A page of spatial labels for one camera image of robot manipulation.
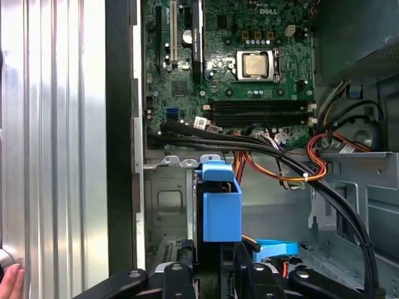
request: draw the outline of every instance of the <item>cpu socket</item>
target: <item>cpu socket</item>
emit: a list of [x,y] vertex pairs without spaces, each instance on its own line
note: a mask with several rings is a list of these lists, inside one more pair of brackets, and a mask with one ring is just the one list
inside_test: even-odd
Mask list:
[[274,82],[280,80],[279,53],[277,50],[237,51],[234,73],[240,82]]

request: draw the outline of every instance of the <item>dell logo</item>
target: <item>dell logo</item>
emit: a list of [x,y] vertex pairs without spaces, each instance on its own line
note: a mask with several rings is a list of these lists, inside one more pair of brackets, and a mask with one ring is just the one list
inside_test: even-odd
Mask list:
[[268,8],[260,8],[259,9],[260,14],[278,14],[277,9],[268,9]]

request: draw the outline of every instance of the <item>motherboard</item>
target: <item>motherboard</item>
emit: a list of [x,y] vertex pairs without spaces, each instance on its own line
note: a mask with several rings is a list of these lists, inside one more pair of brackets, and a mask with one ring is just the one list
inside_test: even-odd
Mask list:
[[309,0],[147,0],[147,128],[166,119],[215,133],[308,139]]

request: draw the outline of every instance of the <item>white cable tie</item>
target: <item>white cable tie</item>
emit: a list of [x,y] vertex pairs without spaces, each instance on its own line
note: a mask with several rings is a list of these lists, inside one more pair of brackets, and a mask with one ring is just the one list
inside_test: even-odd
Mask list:
[[307,183],[307,179],[309,178],[309,174],[308,173],[304,173],[303,176],[305,178],[305,183]]

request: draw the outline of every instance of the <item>green motherboard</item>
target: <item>green motherboard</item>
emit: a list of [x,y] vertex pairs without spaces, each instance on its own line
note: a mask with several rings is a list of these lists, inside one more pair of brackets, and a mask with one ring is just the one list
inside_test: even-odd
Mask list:
[[[237,111],[213,116],[213,104],[220,103],[231,110],[250,106],[254,110],[258,102],[277,101],[282,105],[277,115],[284,116],[289,107],[313,100],[308,0],[192,1],[202,9],[201,21],[197,20],[198,11],[191,0],[146,1],[143,19],[149,129],[158,131],[166,118],[194,125],[196,117],[201,116],[221,127],[222,133],[243,130],[248,127],[248,118],[262,123],[257,117],[262,113],[261,108],[249,116],[235,117]],[[202,40],[203,57],[200,74],[195,73],[193,66],[193,44],[197,42],[193,31],[198,29],[193,22],[202,25],[202,34],[198,36]],[[265,62],[264,56],[246,55],[266,51],[276,54],[276,60]],[[247,61],[247,69],[237,69],[238,59],[243,64]],[[263,72],[271,64],[278,68],[278,74],[274,80],[262,80]],[[243,80],[238,78],[238,72],[244,74]],[[245,72],[252,72],[250,75],[260,80],[245,80]],[[307,139],[307,121],[284,123],[284,119],[291,119],[290,115],[281,119],[278,125],[271,124],[269,128],[284,129],[289,136],[287,144],[294,146]]]

